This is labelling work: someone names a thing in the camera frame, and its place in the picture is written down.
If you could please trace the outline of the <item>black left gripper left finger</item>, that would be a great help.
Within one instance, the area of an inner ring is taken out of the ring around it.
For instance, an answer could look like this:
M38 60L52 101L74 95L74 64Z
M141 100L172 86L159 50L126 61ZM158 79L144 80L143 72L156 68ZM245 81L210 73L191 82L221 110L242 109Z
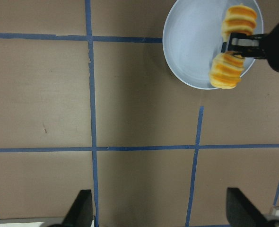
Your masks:
M91 190L80 190L62 225L64 227L90 227L93 222Z

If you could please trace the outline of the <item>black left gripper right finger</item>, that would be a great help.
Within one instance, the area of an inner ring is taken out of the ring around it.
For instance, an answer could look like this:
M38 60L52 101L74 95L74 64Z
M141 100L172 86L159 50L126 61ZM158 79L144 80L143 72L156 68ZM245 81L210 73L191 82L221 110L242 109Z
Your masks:
M227 188L226 217L232 227L272 226L238 188Z

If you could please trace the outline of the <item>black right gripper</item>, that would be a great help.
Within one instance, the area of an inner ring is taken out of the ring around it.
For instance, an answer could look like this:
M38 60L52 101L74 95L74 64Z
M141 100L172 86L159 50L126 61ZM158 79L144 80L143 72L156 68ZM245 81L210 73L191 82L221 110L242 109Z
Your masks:
M231 33L229 41L223 42L221 52L244 58L265 59L274 71L279 72L279 23L268 34L254 36Z

